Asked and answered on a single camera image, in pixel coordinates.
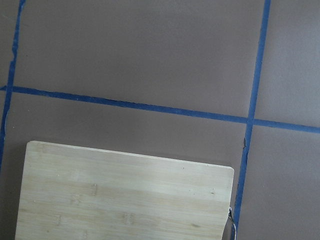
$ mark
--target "blue tape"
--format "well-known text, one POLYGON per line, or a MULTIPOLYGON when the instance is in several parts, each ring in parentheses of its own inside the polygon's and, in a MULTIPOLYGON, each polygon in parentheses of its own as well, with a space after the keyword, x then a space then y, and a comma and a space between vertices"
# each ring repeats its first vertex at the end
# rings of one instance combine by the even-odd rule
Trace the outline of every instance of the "blue tape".
POLYGON ((316 127, 316 126, 306 126, 306 125, 299 125, 299 124, 292 124, 292 123, 285 123, 285 122, 278 122, 278 121, 268 121, 268 120, 261 120, 261 119, 255 119, 253 124, 257 126, 263 126, 263 127, 288 129, 293 131, 320 134, 320 127, 316 127))
POLYGON ((13 92, 37 95, 37 96, 46 96, 46 97, 58 98, 58 99, 74 100, 74 101, 80 101, 80 102, 86 102, 86 103, 103 104, 103 105, 116 106, 116 107, 122 107, 122 108, 140 109, 140 110, 153 111, 153 112, 159 112, 159 113, 176 114, 176 115, 190 116, 190 117, 196 117, 196 118, 214 119, 214 120, 228 121, 228 122, 241 123, 241 124, 245 124, 247 122, 247 118, 241 117, 241 116, 224 115, 219 113, 194 111, 194 110, 187 110, 187 109, 174 108, 174 107, 168 107, 168 106, 149 105, 144 103, 135 103, 135 102, 128 102, 128 101, 119 101, 119 100, 106 99, 102 97, 77 95, 77 94, 70 94, 70 93, 64 93, 64 92, 43 91, 43 90, 38 90, 34 88, 27 88, 27 87, 20 87, 20 86, 14 86, 13 92))
POLYGON ((2 158, 4 155, 4 146, 5 146, 5 138, 6 138, 6 122, 7 122, 7 116, 8 116, 8 112, 11 104, 12 89, 14 86, 14 78, 15 78, 16 63, 17 63, 17 56, 18 56, 20 18, 21 18, 21 12, 24 8, 25 3, 26 3, 26 0, 20 0, 19 2, 18 14, 16 17, 15 30, 14 30, 14 38, 12 43, 13 59, 10 62, 8 81, 5 88, 6 92, 5 92, 4 106, 3 106, 3 112, 2 112, 1 130, 0 130, 0 170, 2 165, 2 158))
POLYGON ((239 226, 242 197, 244 193, 246 171, 247 171, 248 153, 250 150, 252 129, 254 126, 254 118, 255 118, 255 111, 256 111, 257 98, 258 98, 261 68, 262 68, 262 62, 264 58, 264 50, 265 50, 265 44, 266 44, 270 5, 271 5, 271 0, 264 1, 259 45, 258 45, 258 51, 257 51, 257 56, 255 61, 255 69, 254 69, 251 98, 250 98, 250 105, 249 105, 249 112, 248 112, 248 120, 247 120, 247 125, 245 130, 245 146, 242 151, 238 187, 236 191, 234 213, 233 213, 234 214, 233 219, 236 227, 239 226))

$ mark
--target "bamboo cutting board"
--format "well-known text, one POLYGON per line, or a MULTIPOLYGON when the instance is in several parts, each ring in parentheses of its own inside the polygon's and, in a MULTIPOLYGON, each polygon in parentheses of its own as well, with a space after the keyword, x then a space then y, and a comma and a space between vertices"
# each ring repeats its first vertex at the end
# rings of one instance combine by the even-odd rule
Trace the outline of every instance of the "bamboo cutting board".
POLYGON ((221 240, 231 167, 27 144, 16 240, 221 240))

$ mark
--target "gray surface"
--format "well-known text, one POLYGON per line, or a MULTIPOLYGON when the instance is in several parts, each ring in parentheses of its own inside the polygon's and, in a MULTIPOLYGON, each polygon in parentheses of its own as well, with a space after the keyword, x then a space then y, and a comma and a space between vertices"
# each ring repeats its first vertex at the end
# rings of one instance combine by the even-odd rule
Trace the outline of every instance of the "gray surface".
POLYGON ((0 87, 7 84, 9 65, 13 59, 14 40, 18 0, 0 0, 0 87))
POLYGON ((317 240, 320 134, 255 126, 238 240, 317 240))
POLYGON ((28 0, 15 84, 246 117, 263 2, 28 0))
POLYGON ((255 117, 320 127, 320 1, 272 0, 255 117))
POLYGON ((0 239, 12 239, 15 232, 31 140, 231 166, 233 205, 245 128, 241 123, 14 93, 0 175, 0 239))

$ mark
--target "wood grain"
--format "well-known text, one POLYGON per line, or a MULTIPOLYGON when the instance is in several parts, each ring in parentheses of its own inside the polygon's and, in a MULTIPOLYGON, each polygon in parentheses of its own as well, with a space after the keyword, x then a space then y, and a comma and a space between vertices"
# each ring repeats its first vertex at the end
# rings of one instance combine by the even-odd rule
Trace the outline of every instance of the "wood grain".
POLYGON ((31 141, 16 240, 221 240, 231 167, 31 141))

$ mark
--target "blue tape line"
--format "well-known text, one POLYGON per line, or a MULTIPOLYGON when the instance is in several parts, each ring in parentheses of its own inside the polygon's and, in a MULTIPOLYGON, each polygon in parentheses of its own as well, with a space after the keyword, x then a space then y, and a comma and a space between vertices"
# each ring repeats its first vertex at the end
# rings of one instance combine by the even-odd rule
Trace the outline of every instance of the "blue tape line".
POLYGON ((241 117, 241 116, 224 115, 219 113, 194 111, 194 110, 187 110, 187 109, 174 108, 174 107, 168 107, 168 106, 134 103, 134 102, 128 102, 128 101, 119 101, 119 100, 106 99, 102 97, 76 95, 76 94, 70 94, 70 93, 64 93, 64 92, 43 91, 43 90, 38 90, 34 88, 27 88, 27 87, 20 87, 20 86, 14 86, 13 91, 15 93, 21 93, 21 94, 46 96, 51 98, 74 100, 74 101, 94 103, 94 104, 103 104, 103 105, 110 105, 110 106, 130 108, 130 109, 140 109, 140 110, 146 110, 146 111, 176 114, 176 115, 183 115, 183 116, 190 116, 190 117, 197 117, 197 118, 214 119, 214 120, 228 121, 228 122, 241 123, 241 124, 245 124, 247 122, 247 118, 241 117))
POLYGON ((10 62, 8 81, 5 88, 6 93, 5 93, 5 99, 4 99, 1 130, 0 130, 0 170, 2 165, 2 158, 4 155, 4 146, 5 146, 5 138, 6 138, 6 122, 7 122, 7 116, 8 116, 8 112, 11 104, 12 89, 14 86, 14 78, 15 78, 16 63, 17 63, 17 56, 18 56, 20 18, 21 18, 21 12, 24 8, 25 3, 26 3, 26 0, 20 0, 19 2, 18 14, 16 17, 16 23, 15 23, 14 38, 12 43, 13 59, 10 62))
POLYGON ((293 131, 320 134, 320 127, 316 127, 316 126, 306 126, 306 125, 299 125, 299 124, 292 124, 292 123, 285 123, 285 122, 278 122, 278 121, 268 121, 268 120, 261 120, 261 119, 255 119, 253 124, 257 126, 263 126, 263 127, 288 129, 293 131))
POLYGON ((238 187, 236 191, 235 205, 234 205, 233 219, 236 227, 238 227, 239 225, 242 197, 244 193, 248 153, 250 150, 252 129, 254 126, 254 118, 255 118, 255 111, 256 111, 257 98, 258 98, 261 68, 262 68, 262 62, 264 58, 264 50, 265 50, 265 44, 266 44, 270 4, 271 4, 271 0, 264 1, 259 45, 258 45, 258 51, 257 51, 257 56, 255 61, 255 69, 254 69, 251 98, 250 98, 250 105, 249 105, 249 112, 248 112, 248 120, 247 120, 247 125, 245 130, 245 147, 243 148, 243 151, 242 151, 238 187))

